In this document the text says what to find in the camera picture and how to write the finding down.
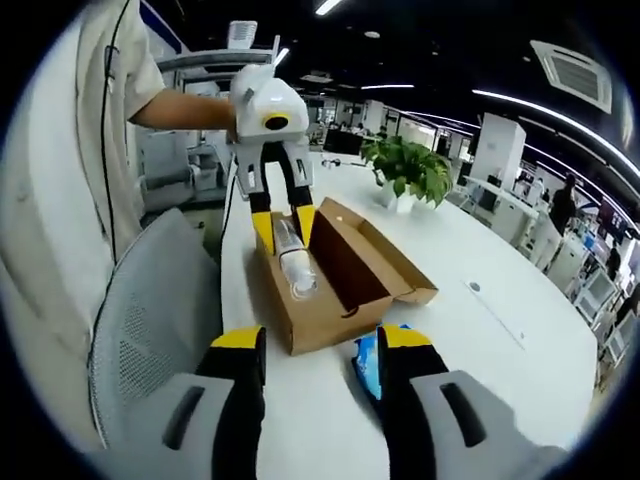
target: pillar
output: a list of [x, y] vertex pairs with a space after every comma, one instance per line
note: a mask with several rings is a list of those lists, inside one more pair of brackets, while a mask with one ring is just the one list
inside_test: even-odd
[[451, 160], [457, 160], [460, 158], [463, 139], [464, 137], [459, 133], [451, 132], [451, 146], [449, 147], [449, 158]]
[[495, 175], [502, 180], [503, 189], [511, 190], [526, 136], [517, 122], [485, 113], [470, 176], [486, 180]]
[[377, 100], [367, 100], [364, 106], [364, 128], [368, 128], [374, 135], [380, 131], [384, 116], [384, 104]]

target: white robot head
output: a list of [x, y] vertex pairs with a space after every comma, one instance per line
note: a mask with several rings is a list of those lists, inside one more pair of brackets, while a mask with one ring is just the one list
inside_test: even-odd
[[297, 141], [309, 128], [304, 100], [274, 73], [273, 65], [247, 65], [231, 82], [240, 143]]

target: ceiling light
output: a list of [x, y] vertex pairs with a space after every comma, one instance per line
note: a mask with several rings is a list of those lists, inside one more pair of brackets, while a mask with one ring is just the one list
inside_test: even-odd
[[484, 96], [487, 96], [487, 97], [497, 98], [498, 100], [506, 100], [508, 102], [513, 102], [513, 103], [517, 103], [519, 105], [523, 105], [525, 107], [533, 108], [535, 110], [538, 110], [539, 112], [546, 113], [547, 115], [550, 115], [550, 116], [552, 116], [552, 117], [554, 117], [554, 118], [566, 123], [567, 125], [572, 126], [573, 128], [575, 128], [577, 130], [580, 130], [582, 133], [584, 133], [585, 135], [591, 137], [593, 140], [598, 142], [600, 145], [602, 145], [604, 148], [606, 148], [611, 153], [613, 153], [616, 157], [618, 157], [620, 160], [622, 160], [622, 162], [627, 167], [629, 167], [629, 169], [637, 177], [640, 178], [640, 169], [638, 169], [638, 167], [631, 160], [629, 160], [620, 150], [618, 150], [616, 147], [614, 147], [611, 143], [609, 143], [607, 140], [602, 138], [600, 135], [595, 133], [593, 130], [590, 130], [589, 128], [585, 127], [581, 123], [576, 122], [572, 118], [569, 118], [569, 117], [567, 117], [565, 115], [562, 115], [561, 113], [555, 112], [555, 111], [550, 110], [550, 109], [548, 109], [546, 107], [543, 107], [541, 105], [537, 105], [535, 103], [527, 102], [525, 100], [520, 100], [518, 98], [509, 97], [507, 95], [500, 95], [499, 93], [485, 92], [483, 90], [472, 90], [472, 92], [477, 94], [477, 95], [484, 95]]
[[551, 173], [553, 173], [556, 177], [561, 178], [562, 180], [565, 180], [567, 178], [566, 175], [561, 174], [560, 172], [554, 170], [553, 168], [551, 168], [550, 166], [544, 164], [544, 163], [540, 163], [538, 162], [538, 166], [544, 168], [545, 170], [550, 171]]
[[585, 152], [588, 152], [593, 158], [595, 158], [596, 160], [598, 160], [600, 163], [602, 163], [603, 165], [609, 165], [604, 158], [596, 155], [592, 150], [588, 149], [587, 147], [585, 147], [584, 145], [582, 145], [581, 143], [575, 141], [573, 138], [566, 136], [564, 133], [559, 133], [558, 135], [560, 135], [562, 138], [564, 138], [565, 140], [569, 140], [571, 143], [574, 143], [575, 145], [577, 145], [578, 147], [582, 148]]
[[614, 168], [611, 168], [611, 167], [607, 167], [607, 169], [609, 171], [611, 171], [611, 173], [613, 173], [616, 177], [618, 177], [620, 179], [620, 181], [622, 183], [624, 183], [627, 186], [627, 188], [629, 188], [629, 190], [631, 190], [636, 197], [640, 198], [640, 193], [638, 193], [638, 191], [635, 188], [633, 188], [633, 186], [629, 183], [629, 180], [624, 178], [620, 174], [620, 172], [618, 172], [617, 170], [615, 170]]
[[518, 115], [518, 118], [519, 118], [520, 120], [523, 120], [523, 121], [525, 121], [525, 122], [528, 122], [528, 123], [530, 123], [530, 124], [532, 124], [532, 125], [535, 125], [536, 127], [544, 128], [545, 130], [547, 130], [548, 132], [553, 133], [554, 135], [556, 134], [556, 131], [555, 131], [553, 128], [551, 128], [551, 127], [547, 127], [546, 125], [543, 125], [543, 124], [542, 124], [542, 123], [540, 123], [540, 122], [536, 122], [535, 120], [531, 120], [530, 118], [523, 117], [523, 116], [521, 116], [521, 115]]
[[373, 90], [375, 88], [413, 88], [413, 85], [367, 85], [360, 87], [362, 90]]
[[585, 197], [587, 197], [589, 200], [591, 200], [593, 203], [595, 203], [597, 206], [602, 205], [602, 202], [597, 200], [596, 198], [593, 197], [593, 195], [591, 195], [589, 192], [587, 192], [584, 188], [580, 187], [579, 185], [576, 185], [576, 190], [580, 191], [580, 193], [582, 193], [582, 195], [584, 195]]
[[276, 57], [276, 61], [273, 62], [273, 66], [277, 67], [278, 65], [280, 65], [280, 62], [282, 62], [282, 60], [284, 60], [284, 57], [286, 57], [288, 54], [289, 49], [287, 47], [280, 50], [280, 53], [278, 53], [278, 56]]
[[461, 125], [467, 125], [468, 127], [480, 128], [478, 125], [474, 125], [472, 123], [462, 122], [460, 120], [456, 120], [455, 118], [448, 118], [448, 117], [440, 117], [438, 115], [431, 115], [430, 113], [411, 112], [409, 110], [406, 110], [406, 111], [404, 111], [402, 113], [411, 113], [413, 115], [421, 115], [423, 117], [437, 118], [438, 120], [447, 120], [449, 122], [455, 122], [455, 123], [459, 123]]
[[465, 132], [464, 130], [453, 128], [448, 125], [438, 125], [438, 128], [441, 130], [451, 130], [453, 132], [459, 132], [459, 133], [462, 133], [463, 135], [469, 135], [470, 137], [473, 137], [473, 133]]
[[316, 10], [316, 15], [319, 15], [321, 17], [325, 16], [327, 13], [333, 10], [333, 7], [335, 7], [341, 1], [342, 0], [326, 0], [326, 2], [318, 7], [318, 9]]

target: open cardboard box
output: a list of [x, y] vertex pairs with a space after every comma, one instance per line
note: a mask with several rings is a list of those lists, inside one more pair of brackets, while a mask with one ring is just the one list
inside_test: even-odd
[[[272, 221], [286, 218], [273, 212]], [[309, 253], [318, 290], [291, 295], [276, 255], [256, 236], [259, 257], [275, 288], [279, 323], [292, 355], [311, 352], [375, 329], [396, 299], [426, 304], [438, 289], [360, 215], [327, 198], [315, 214]]]

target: ceiling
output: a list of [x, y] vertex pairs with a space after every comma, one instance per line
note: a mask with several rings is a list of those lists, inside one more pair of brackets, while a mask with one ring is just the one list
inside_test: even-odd
[[[377, 99], [402, 110], [476, 125], [483, 112], [513, 118], [527, 131], [528, 144], [581, 172], [630, 213], [638, 203], [636, 194], [611, 169], [638, 192], [640, 178], [597, 141], [531, 108], [472, 93], [473, 89], [496, 92], [560, 112], [604, 137], [640, 167], [637, 133], [631, 141], [622, 141], [621, 108], [621, 100], [631, 98], [627, 85], [636, 85], [637, 57], [625, 57], [623, 52], [637, 43], [633, 19], [638, 16], [617, 8], [616, 0], [607, 2], [606, 12], [601, 4], [590, 7], [580, 4], [593, 2], [562, 0], [343, 0], [324, 17], [314, 14], [323, 0], [149, 3], [192, 51], [224, 48], [231, 20], [257, 20], [254, 45], [271, 45], [274, 36], [281, 35], [281, 46], [290, 48], [290, 54], [277, 74], [307, 93], [319, 93], [322, 87], [300, 77], [321, 71], [333, 79], [326, 87], [335, 90], [326, 94], [347, 100]], [[378, 32], [380, 38], [368, 38], [367, 31]], [[613, 83], [611, 114], [550, 86], [530, 40], [569, 48], [605, 66]], [[415, 88], [361, 91], [339, 86], [396, 83]], [[521, 116], [547, 128], [522, 121]], [[633, 114], [631, 118], [637, 127]], [[587, 147], [604, 164], [560, 133]], [[532, 149], [525, 149], [524, 157], [543, 159], [555, 170], [566, 171]], [[597, 190], [590, 192], [600, 198]]]

